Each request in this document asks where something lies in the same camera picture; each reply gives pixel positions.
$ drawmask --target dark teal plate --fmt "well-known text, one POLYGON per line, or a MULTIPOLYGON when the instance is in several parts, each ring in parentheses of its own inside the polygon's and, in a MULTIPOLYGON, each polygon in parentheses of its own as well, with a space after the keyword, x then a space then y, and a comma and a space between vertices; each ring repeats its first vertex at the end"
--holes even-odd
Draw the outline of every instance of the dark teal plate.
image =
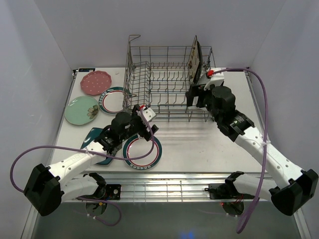
MULTIPOLYGON (((136 170, 147 170, 153 168, 160 160, 162 147, 160 141, 154 137, 155 147, 153 152, 144 158, 137 160, 126 160, 126 164, 136 170)), ((122 149, 124 158, 133 158, 146 154, 149 152, 152 146, 152 141, 146 141, 143 138, 139 138, 137 135, 129 138, 122 149)))
POLYGON ((116 115, 123 111, 123 87, 111 87, 100 95, 99 106, 101 111, 116 115))
MULTIPOLYGON (((90 142, 92 142, 97 136, 100 135, 100 133, 102 132, 102 128, 92 128, 90 130, 90 132, 88 133, 88 135, 85 137, 83 143, 82 143, 82 146, 81 146, 81 149, 82 148, 85 148, 86 146, 89 145, 90 142)), ((112 162, 113 159, 111 158, 106 158, 104 161, 102 162, 99 162, 97 164, 99 165, 108 165, 112 162)))

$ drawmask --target mint green plate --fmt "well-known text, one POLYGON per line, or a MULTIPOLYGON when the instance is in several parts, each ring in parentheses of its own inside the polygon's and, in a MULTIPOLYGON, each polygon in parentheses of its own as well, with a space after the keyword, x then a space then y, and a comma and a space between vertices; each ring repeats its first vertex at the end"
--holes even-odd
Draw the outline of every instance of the mint green plate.
POLYGON ((93 121, 99 113, 99 104, 90 96, 80 96, 72 100, 65 108, 65 119, 75 125, 84 125, 93 121))

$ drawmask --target white wall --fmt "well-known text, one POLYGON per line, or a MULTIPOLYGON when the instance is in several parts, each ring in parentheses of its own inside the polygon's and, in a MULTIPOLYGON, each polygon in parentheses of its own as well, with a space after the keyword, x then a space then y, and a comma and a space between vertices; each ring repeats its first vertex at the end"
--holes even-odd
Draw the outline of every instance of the white wall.
POLYGON ((138 45, 213 47, 218 66, 250 66, 285 0, 35 0, 72 69, 124 66, 138 45))
MULTIPOLYGON (((0 1, 0 238, 20 238, 30 203, 9 181, 24 150, 53 144, 71 73, 33 0, 0 1)), ((27 154, 14 177, 24 188, 49 151, 27 154)))
MULTIPOLYGON (((319 173, 319 2, 286 1, 252 69, 265 82, 273 144, 305 170, 319 173)), ((258 89, 259 104, 263 105, 258 89)), ((318 238, 319 188, 303 207, 318 238)))

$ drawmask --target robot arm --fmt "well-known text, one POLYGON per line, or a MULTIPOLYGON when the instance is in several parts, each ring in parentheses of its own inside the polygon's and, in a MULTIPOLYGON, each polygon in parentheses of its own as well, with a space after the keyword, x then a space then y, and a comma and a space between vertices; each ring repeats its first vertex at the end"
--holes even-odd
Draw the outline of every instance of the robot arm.
MULTIPOLYGON (((52 213, 62 202, 79 196, 103 198, 106 182, 102 176, 90 173, 83 178, 73 178, 90 166, 105 160, 105 157, 91 154, 91 151, 114 156, 122 148, 122 142, 136 134, 149 141, 150 129, 142 121, 141 114, 147 122, 156 117, 152 109, 144 107, 140 112, 140 107, 136 105, 132 115, 126 112, 117 113, 111 125, 106 126, 101 134, 84 148, 87 152, 76 153, 47 167, 37 165, 23 191, 24 195, 42 216, 52 213)), ((153 125, 151 130, 155 133, 158 128, 153 125)))
MULTIPOLYGON (((236 110, 236 98, 228 87, 223 86, 222 80, 221 73, 217 76, 211 71, 204 74, 186 93, 187 106, 192 106, 194 98, 198 97, 196 106, 206 108, 219 130, 262 164, 265 144, 262 135, 246 115, 236 110)), ((270 143, 267 143, 266 170, 275 182, 264 180, 260 196, 272 201, 283 214, 292 215, 313 197, 318 175, 311 169, 306 172, 293 164, 270 143)), ((231 197, 242 193, 255 195, 258 184, 259 179, 235 172, 214 193, 220 198, 226 196, 225 193, 231 197)))

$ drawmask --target dish rack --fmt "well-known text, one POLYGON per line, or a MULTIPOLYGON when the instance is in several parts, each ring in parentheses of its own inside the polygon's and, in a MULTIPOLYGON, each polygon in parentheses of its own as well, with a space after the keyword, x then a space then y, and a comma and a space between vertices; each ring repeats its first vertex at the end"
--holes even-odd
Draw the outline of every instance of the dish rack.
MULTIPOLYGON (((151 107, 161 121, 207 121, 209 113, 187 107, 190 86, 188 58, 192 46, 132 46, 140 35, 130 35, 124 79, 124 110, 151 107)), ((211 47, 202 46, 203 72, 215 67, 211 47)))

